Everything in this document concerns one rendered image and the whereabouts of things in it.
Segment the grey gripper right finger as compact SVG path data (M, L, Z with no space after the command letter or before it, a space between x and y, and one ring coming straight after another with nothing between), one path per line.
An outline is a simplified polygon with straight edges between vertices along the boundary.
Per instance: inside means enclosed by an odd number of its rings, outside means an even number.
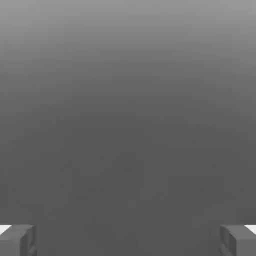
M256 256L256 224L221 225L220 256Z

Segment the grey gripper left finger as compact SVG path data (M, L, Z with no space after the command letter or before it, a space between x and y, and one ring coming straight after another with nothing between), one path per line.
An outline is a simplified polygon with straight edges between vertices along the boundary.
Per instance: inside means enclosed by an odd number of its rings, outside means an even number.
M0 232L0 256L37 256L37 226L5 225Z

